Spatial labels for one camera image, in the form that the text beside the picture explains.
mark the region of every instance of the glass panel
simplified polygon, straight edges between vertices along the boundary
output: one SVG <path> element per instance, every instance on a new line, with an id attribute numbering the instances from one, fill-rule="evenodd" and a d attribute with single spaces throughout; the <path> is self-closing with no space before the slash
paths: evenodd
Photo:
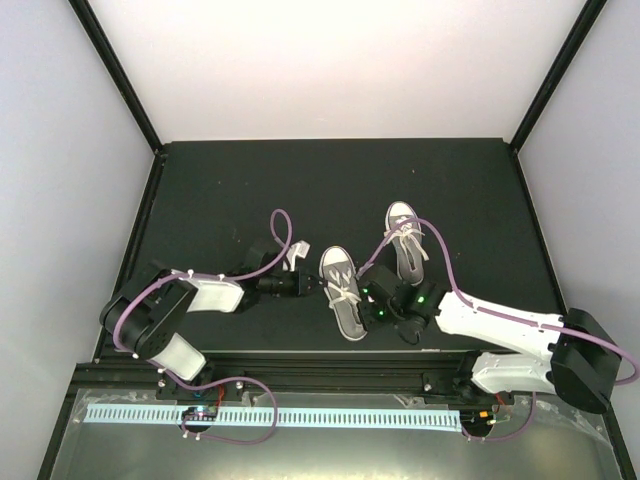
<path id="1" fill-rule="evenodd" d="M 282 407 L 426 408 L 395 395 L 277 395 Z M 177 426 L 84 423 L 88 405 L 171 404 L 150 391 L 78 394 L 53 479 L 540 479 L 621 478 L 602 419 L 540 396 L 530 428 L 505 443 L 468 442 L 460 433 L 424 430 L 280 428 L 265 443 L 241 447 L 184 439 Z M 511 420 L 492 436 L 516 430 L 530 399 L 516 397 Z M 245 404 L 268 406 L 266 397 Z M 503 407 L 498 418 L 504 418 Z M 214 427 L 238 439 L 264 429 Z"/>

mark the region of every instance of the red wire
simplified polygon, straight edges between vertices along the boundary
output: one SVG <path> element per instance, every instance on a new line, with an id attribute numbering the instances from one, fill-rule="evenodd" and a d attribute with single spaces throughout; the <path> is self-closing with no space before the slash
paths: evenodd
<path id="1" fill-rule="evenodd" d="M 511 415 L 511 412 L 513 411 L 512 408 L 509 405 L 507 405 L 506 403 L 504 403 L 504 401 L 502 400 L 502 397 L 500 396 L 499 393 L 496 393 L 496 398 L 498 399 L 498 403 L 500 403 L 500 405 L 502 405 L 504 408 L 506 408 L 507 409 L 507 413 L 509 415 Z"/>
<path id="2" fill-rule="evenodd" d="M 222 404 L 223 397 L 224 397 L 224 387 L 220 385 L 218 387 L 218 403 L 216 403 L 216 408 L 220 408 L 220 404 Z"/>

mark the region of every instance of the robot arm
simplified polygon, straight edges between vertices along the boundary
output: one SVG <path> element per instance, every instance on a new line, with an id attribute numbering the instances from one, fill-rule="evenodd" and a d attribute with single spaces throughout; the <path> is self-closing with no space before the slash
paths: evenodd
<path id="1" fill-rule="evenodd" d="M 465 335 L 517 353 L 483 353 L 462 375 L 478 389 L 546 392 L 592 413 L 604 413 L 620 366 L 620 357 L 563 333 L 503 320 L 486 310 L 530 320 L 539 325 L 569 327 L 613 343 L 587 312 L 565 316 L 516 310 L 463 294 L 473 307 L 447 288 L 423 281 L 413 287 L 383 266 L 373 266 L 359 280 L 360 304 L 367 330 L 393 324 L 409 343 L 433 321 L 452 335 Z"/>
<path id="2" fill-rule="evenodd" d="M 258 270 L 277 256 L 280 247 L 258 240 L 245 261 L 230 273 L 232 276 Z M 169 369 L 183 380 L 192 381 L 206 365 L 206 359 L 177 332 L 189 312 L 216 311 L 240 313 L 258 303 L 260 296 L 299 297 L 313 293 L 319 282 L 303 269 L 295 269 L 296 257 L 304 258 L 308 244 L 292 246 L 284 268 L 273 268 L 256 278 L 242 282 L 224 276 L 203 278 L 184 273 L 184 278 L 164 285 L 146 297 L 127 317 L 120 340 L 135 358 L 149 360 Z M 100 314 L 100 323 L 112 333 L 127 307 L 159 278 L 183 272 L 152 262 L 138 271 L 113 297 Z"/>

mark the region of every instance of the white shoelace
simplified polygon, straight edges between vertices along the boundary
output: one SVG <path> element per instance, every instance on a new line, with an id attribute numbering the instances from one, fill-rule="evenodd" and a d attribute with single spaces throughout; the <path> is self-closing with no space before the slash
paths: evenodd
<path id="1" fill-rule="evenodd" d="M 396 220 L 396 223 L 404 222 L 405 220 L 408 220 L 409 218 L 411 218 L 411 217 L 400 217 L 398 220 Z M 427 252 L 424 251 L 424 248 L 422 248 L 422 245 L 420 245 L 420 241 L 414 235 L 414 234 L 424 235 L 424 233 L 422 233 L 417 228 L 414 228 L 412 226 L 413 224 L 414 224 L 413 222 L 405 223 L 398 230 L 393 232 L 391 237 L 389 237 L 389 241 L 387 243 L 391 243 L 391 241 L 394 238 L 399 238 L 400 239 L 400 247 L 402 248 L 402 251 L 407 256 L 407 258 L 411 259 L 412 255 L 411 255 L 411 252 L 409 251 L 409 248 L 411 247 L 411 243 L 410 242 L 413 242 L 413 245 L 418 249 L 418 251 L 420 252 L 420 255 L 422 255 L 422 258 L 425 261 L 429 260 L 429 256 L 427 255 Z M 391 231 L 391 229 L 389 229 L 386 232 L 384 232 L 385 237 L 387 235 L 389 235 L 390 231 Z"/>
<path id="2" fill-rule="evenodd" d="M 342 276 L 337 270 L 329 270 L 329 276 L 333 282 L 327 282 L 327 286 L 340 294 L 339 297 L 329 300 L 329 308 L 334 308 L 334 305 L 339 302 L 349 302 L 351 305 L 355 306 L 361 301 L 358 295 L 349 291 L 349 284 L 351 283 L 351 277 L 353 276 L 353 272 L 351 272 L 351 270 L 347 270 L 342 274 Z"/>

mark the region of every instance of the black metal frame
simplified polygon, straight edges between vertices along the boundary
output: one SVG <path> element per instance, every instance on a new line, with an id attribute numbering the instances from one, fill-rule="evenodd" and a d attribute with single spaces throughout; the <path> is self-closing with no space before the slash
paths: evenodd
<path id="1" fill-rule="evenodd" d="M 517 153 L 522 149 L 524 142 L 527 141 L 529 134 L 533 130 L 536 122 L 542 115 L 544 108 L 551 99 L 556 87 L 560 84 L 560 80 L 571 65 L 573 57 L 575 57 L 582 42 L 589 34 L 591 27 L 596 22 L 598 15 L 604 8 L 607 0 L 587 0 L 580 15 L 573 24 L 569 35 L 562 44 L 560 52 L 553 61 L 547 76 L 544 78 L 542 85 L 538 89 L 538 93 L 531 102 L 527 113 L 525 114 L 516 134 L 511 139 L 511 148 Z"/>
<path id="2" fill-rule="evenodd" d="M 118 290 L 122 286 L 122 284 L 131 277 L 131 274 L 133 273 L 141 240 L 144 235 L 157 188 L 162 176 L 165 156 L 163 155 L 162 142 L 156 134 L 155 129 L 151 124 L 151 121 L 149 120 L 149 117 L 144 111 L 144 108 L 140 100 L 138 99 L 133 86 L 129 82 L 127 75 L 122 65 L 120 64 L 120 61 L 118 60 L 113 48 L 111 47 L 111 44 L 109 43 L 109 40 L 107 39 L 102 27 L 100 26 L 100 23 L 96 18 L 95 13 L 91 9 L 88 1 L 69 0 L 69 3 L 75 10 L 80 22 L 85 28 L 89 38 L 95 46 L 98 54 L 102 58 L 105 66 L 107 67 L 107 70 L 109 71 L 109 74 L 111 75 L 114 83 L 120 91 L 125 103 L 129 107 L 132 115 L 138 123 L 138 126 L 147 139 L 150 148 L 155 154 L 153 167 L 149 175 L 147 186 L 140 203 L 135 224 L 133 226 L 131 237 L 129 239 L 122 266 L 120 268 L 120 272 L 116 281 L 115 289 Z M 562 307 L 563 313 L 566 312 L 566 307 L 562 298 L 562 294 L 560 292 L 558 280 L 551 264 L 549 252 L 547 250 L 542 232 L 540 230 L 540 225 L 537 220 L 533 202 L 531 201 L 529 189 L 527 188 L 525 177 L 522 172 L 520 160 L 518 158 L 518 152 L 521 150 L 527 137 L 533 130 L 537 120 L 540 118 L 540 115 L 542 114 L 553 92 L 555 91 L 564 73 L 567 71 L 569 65 L 571 64 L 573 57 L 579 50 L 582 42 L 586 38 L 589 30 L 595 23 L 600 11 L 605 4 L 606 0 L 586 1 L 580 15 L 573 25 L 573 28 L 569 32 L 567 39 L 560 49 L 560 52 L 558 53 L 547 76 L 540 86 L 540 89 L 533 99 L 531 106 L 527 110 L 526 115 L 522 119 L 522 122 L 520 123 L 520 126 L 510 144 L 513 151 L 514 168 L 517 169 L 517 173 L 522 184 L 522 189 L 527 196 L 529 211 L 531 217 L 534 219 L 535 228 L 537 230 L 538 239 L 540 241 L 540 247 L 542 248 L 545 255 L 548 275 L 552 279 L 554 290 L 557 296 L 557 303 Z M 66 425 L 71 414 L 73 402 L 76 393 L 80 388 L 135 388 L 155 390 L 157 387 L 158 375 L 154 368 L 139 361 L 132 360 L 131 358 L 124 358 L 122 355 L 113 352 L 112 349 L 107 348 L 105 350 L 105 343 L 108 342 L 106 342 L 106 338 L 103 333 L 100 336 L 95 351 L 94 362 L 89 364 L 80 364 L 75 370 L 71 384 L 67 391 L 67 395 L 65 396 L 65 399 L 63 401 L 62 409 L 56 422 L 49 447 L 42 463 L 40 474 L 38 476 L 39 479 L 46 479 L 51 475 L 53 465 L 55 463 L 55 459 L 60 448 L 64 432 L 66 430 Z M 292 368 L 292 361 L 296 362 L 296 365 L 300 365 L 299 359 L 286 358 L 286 356 L 282 358 L 272 357 L 270 360 L 261 359 L 257 362 L 256 359 L 251 359 L 249 357 L 245 359 L 235 358 L 226 360 L 224 358 L 220 358 L 218 360 L 223 364 L 225 362 L 230 362 L 233 368 L 236 368 L 237 366 L 237 368 L 239 369 L 241 368 L 245 371 L 251 371 L 252 375 L 258 376 L 259 378 L 271 376 L 272 378 L 270 379 L 264 379 L 269 380 L 272 383 L 274 382 L 274 378 L 277 378 L 278 376 L 280 376 L 280 379 L 282 379 L 283 376 L 287 377 L 287 372 L 289 372 Z M 367 375 L 371 374 L 371 369 L 369 368 L 371 367 L 370 361 L 371 359 L 369 360 L 369 362 L 367 362 L 367 368 L 363 367 L 363 365 L 357 365 L 357 361 L 353 364 L 348 364 L 348 362 L 347 364 L 345 364 L 345 362 L 341 361 L 341 366 L 347 368 L 345 372 L 349 372 L 343 376 L 334 376 L 333 373 L 335 372 L 335 365 L 332 367 L 327 364 L 319 367 L 308 366 L 308 368 L 314 370 L 314 375 L 305 377 L 305 375 L 300 376 L 300 372 L 297 372 L 295 377 L 298 378 L 298 382 L 300 382 L 300 379 L 302 379 L 300 388 L 304 390 L 309 389 L 310 391 L 317 391 L 318 389 L 326 387 L 334 388 L 349 386 L 351 385 L 351 382 L 354 378 L 366 379 Z M 379 365 L 378 371 L 385 370 L 391 372 L 394 371 L 396 367 L 396 365 Z M 424 358 L 421 358 L 419 360 L 416 359 L 415 362 L 407 361 L 407 359 L 405 358 L 402 361 L 401 368 L 397 368 L 396 379 L 390 382 L 388 387 L 393 388 L 395 392 L 397 392 L 398 390 L 402 390 L 406 391 L 407 393 L 418 393 L 422 385 L 421 372 L 423 372 L 427 368 L 433 369 L 438 367 L 436 367 L 433 363 L 430 364 L 430 361 Z M 326 370 L 326 377 L 329 378 L 328 381 L 325 380 L 324 386 L 319 385 L 317 383 L 317 380 L 314 380 L 314 378 L 318 378 L 317 373 L 319 373 L 322 369 Z M 380 391 L 381 388 L 384 388 L 384 385 L 381 385 L 379 378 L 376 378 L 375 383 L 376 390 Z M 604 420 L 607 431 L 609 433 L 609 437 L 612 444 L 614 445 L 616 459 L 620 466 L 623 478 L 635 479 L 636 475 L 631 464 L 631 459 L 629 457 L 624 439 L 620 432 L 615 413 L 612 409 L 610 409 L 609 412 L 604 415 Z"/>

